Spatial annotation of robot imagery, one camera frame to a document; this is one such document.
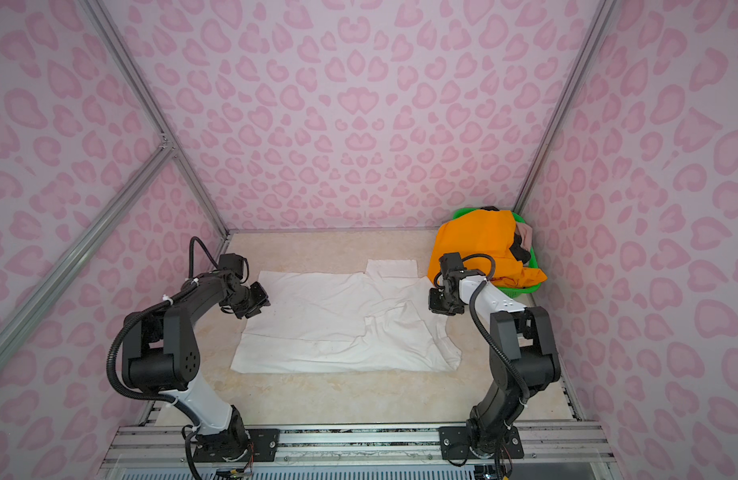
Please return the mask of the white t-shirt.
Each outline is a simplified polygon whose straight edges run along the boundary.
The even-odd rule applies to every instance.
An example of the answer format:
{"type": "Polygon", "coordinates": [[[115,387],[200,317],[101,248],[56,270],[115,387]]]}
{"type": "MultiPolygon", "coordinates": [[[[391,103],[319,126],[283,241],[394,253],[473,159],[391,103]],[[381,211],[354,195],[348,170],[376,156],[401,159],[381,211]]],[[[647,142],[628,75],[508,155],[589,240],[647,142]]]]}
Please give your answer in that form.
{"type": "Polygon", "coordinates": [[[247,322],[231,362],[237,373],[446,373],[460,365],[414,260],[370,260],[352,274],[263,271],[258,281],[270,303],[247,322]]]}

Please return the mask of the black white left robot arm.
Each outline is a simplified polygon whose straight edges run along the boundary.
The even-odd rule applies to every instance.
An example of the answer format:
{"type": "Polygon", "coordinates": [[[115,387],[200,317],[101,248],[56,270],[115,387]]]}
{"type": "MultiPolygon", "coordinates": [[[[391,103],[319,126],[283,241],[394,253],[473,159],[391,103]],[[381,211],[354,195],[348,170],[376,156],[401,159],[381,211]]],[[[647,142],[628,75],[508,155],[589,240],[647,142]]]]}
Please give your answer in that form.
{"type": "Polygon", "coordinates": [[[249,319],[270,304],[264,287],[248,278],[246,258],[223,254],[212,271],[186,280],[175,295],[129,314],[110,347],[106,374],[111,386],[126,398],[163,402],[187,417],[189,454],[199,451],[213,460],[251,454],[238,409],[222,400],[201,373],[195,333],[198,321],[216,306],[249,319]]]}

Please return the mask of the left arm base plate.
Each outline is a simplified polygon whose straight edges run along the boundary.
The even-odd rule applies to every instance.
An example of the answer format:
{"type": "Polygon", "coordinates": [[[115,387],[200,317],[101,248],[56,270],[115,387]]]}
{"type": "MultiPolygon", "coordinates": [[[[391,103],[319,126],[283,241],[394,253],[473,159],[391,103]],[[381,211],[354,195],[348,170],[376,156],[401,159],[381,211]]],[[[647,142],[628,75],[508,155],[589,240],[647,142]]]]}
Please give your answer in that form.
{"type": "Polygon", "coordinates": [[[278,429],[225,430],[196,436],[193,459],[199,463],[272,462],[278,449],[278,429]]]}

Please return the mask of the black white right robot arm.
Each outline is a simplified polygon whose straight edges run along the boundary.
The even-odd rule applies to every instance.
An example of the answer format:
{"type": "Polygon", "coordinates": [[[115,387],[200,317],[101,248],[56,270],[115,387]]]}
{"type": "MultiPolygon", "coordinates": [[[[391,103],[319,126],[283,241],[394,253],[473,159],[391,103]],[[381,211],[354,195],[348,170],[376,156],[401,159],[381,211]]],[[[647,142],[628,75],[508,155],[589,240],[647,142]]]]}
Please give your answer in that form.
{"type": "Polygon", "coordinates": [[[561,376],[549,313],[497,288],[490,281],[496,261],[487,254],[445,253],[439,265],[429,291],[429,310],[470,316],[489,347],[492,376],[487,394],[466,421],[463,442],[443,437],[442,456],[452,463],[470,457],[497,459],[500,454],[520,458],[515,423],[529,400],[561,376]]]}

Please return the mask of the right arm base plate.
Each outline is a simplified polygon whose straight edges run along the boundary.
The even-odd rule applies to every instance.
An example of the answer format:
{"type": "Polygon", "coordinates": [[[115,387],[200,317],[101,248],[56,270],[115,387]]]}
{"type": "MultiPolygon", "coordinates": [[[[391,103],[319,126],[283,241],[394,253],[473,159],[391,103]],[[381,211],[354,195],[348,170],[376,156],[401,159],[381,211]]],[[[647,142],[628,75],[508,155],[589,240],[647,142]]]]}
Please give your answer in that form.
{"type": "MultiPolygon", "coordinates": [[[[491,460],[494,458],[495,446],[488,444],[476,447],[476,440],[471,428],[466,425],[439,427],[439,446],[441,457],[455,463],[468,460],[491,460]]],[[[516,427],[510,429],[501,446],[503,459],[517,460],[525,456],[520,433],[516,427]]]]}

